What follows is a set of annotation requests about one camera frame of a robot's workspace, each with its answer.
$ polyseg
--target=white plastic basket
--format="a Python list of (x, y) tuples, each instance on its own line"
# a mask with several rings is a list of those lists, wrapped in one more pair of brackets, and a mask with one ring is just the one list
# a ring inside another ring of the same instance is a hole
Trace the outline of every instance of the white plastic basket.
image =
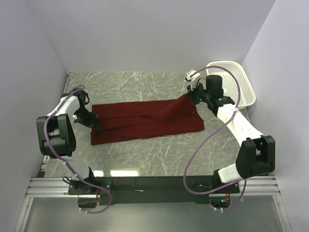
[[(240, 64), (233, 61), (216, 61), (209, 63), (207, 66), (219, 66), (226, 68), (236, 77), (240, 86), (239, 109), (243, 109), (246, 106), (255, 103), (255, 93), (244, 69)], [(220, 75), (222, 77), (222, 88), (224, 90), (224, 95), (229, 96), (236, 103), (238, 98), (238, 91), (232, 76), (218, 68), (206, 69), (206, 72), (207, 75)]]

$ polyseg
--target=gray marble floor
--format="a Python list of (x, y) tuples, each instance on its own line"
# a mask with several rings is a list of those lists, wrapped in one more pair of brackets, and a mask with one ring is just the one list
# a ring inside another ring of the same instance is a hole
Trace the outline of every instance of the gray marble floor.
[[(186, 93), (185, 72), (80, 72), (69, 77), (68, 90), (85, 85), (92, 104), (176, 99)], [(205, 130), (195, 133), (139, 139), (127, 142), (90, 145), (90, 129), (73, 123), (79, 156), (104, 176), (183, 175), (184, 168), (197, 146), (222, 125), (206, 104), (197, 106)], [(235, 162), (239, 145), (232, 133), (223, 129), (202, 147), (188, 174), (207, 175)], [(69, 175), (65, 167), (50, 160), (45, 177)]]

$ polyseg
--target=white wall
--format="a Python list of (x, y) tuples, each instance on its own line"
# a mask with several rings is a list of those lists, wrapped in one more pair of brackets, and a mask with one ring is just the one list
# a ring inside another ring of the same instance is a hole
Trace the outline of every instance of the white wall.
[(309, 1), (277, 0), (243, 67), (251, 122), (276, 140), (276, 179), (293, 231), (309, 230)]
[(28, 0), (70, 72), (242, 63), (275, 0)]
[(59, 100), (66, 73), (26, 0), (0, 2), (0, 231), (14, 230), (42, 163), (35, 120)]

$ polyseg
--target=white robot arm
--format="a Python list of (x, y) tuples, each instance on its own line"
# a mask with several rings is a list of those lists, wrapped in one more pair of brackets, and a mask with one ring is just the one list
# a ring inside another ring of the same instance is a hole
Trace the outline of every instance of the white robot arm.
[[(74, 122), (99, 130), (97, 115), (89, 112), (85, 108), (85, 105), (89, 103), (89, 97), (85, 91), (81, 90), (76, 96), (71, 96), (66, 100), (67, 95), (68, 94), (64, 94), (61, 96), (60, 103), (55, 110), (52, 111), (56, 111), (56, 114), (48, 124), (49, 137), (53, 147), (57, 150), (57, 153), (70, 164), (73, 170), (75, 170), (82, 179), (87, 179), (90, 175), (91, 169), (83, 162), (75, 151), (76, 140), (71, 127), (71, 121), (74, 120)], [(61, 109), (57, 111), (63, 101), (65, 101), (65, 103)], [(55, 158), (46, 144), (46, 138), (43, 133), (45, 120), (46, 116), (43, 116), (37, 118), (36, 121), (40, 150), (44, 155), (49, 155), (51, 158)], [(78, 180), (73, 174), (72, 179), (76, 181)]]
[(233, 100), (223, 95), (221, 76), (207, 76), (204, 89), (199, 83), (199, 73), (191, 77), (194, 72), (190, 71), (186, 80), (191, 82), (187, 87), (187, 95), (195, 104), (201, 101), (207, 103), (207, 107), (224, 123), (227, 123), (236, 111), (227, 127), (239, 143), (239, 154), (234, 164), (214, 172), (214, 182), (220, 185), (274, 171), (275, 140), (254, 128), (242, 113), (235, 109)]

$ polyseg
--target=red cloth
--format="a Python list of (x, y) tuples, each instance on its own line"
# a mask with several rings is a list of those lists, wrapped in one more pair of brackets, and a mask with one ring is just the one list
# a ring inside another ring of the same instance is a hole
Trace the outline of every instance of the red cloth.
[(186, 94), (175, 100), (92, 105), (100, 131), (92, 129), (91, 145), (148, 139), (204, 130), (204, 122)]

